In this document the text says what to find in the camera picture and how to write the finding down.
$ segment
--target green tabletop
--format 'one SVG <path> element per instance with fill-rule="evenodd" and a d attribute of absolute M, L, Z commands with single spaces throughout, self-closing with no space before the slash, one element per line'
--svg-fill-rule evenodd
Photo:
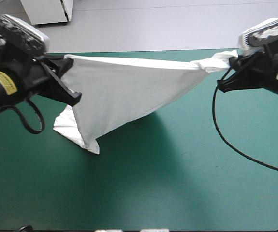
<path fill-rule="evenodd" d="M 80 55 L 190 61 L 219 51 Z M 40 135 L 25 131 L 15 113 L 2 113 L 0 229 L 278 229 L 278 172 L 239 156 L 213 126 L 212 95 L 222 74 L 102 136 L 100 155 L 52 130 L 63 103 L 33 98 L 47 124 Z M 216 104 L 228 140 L 278 166 L 278 95 L 219 93 Z M 19 107 L 37 121 L 25 103 Z"/>

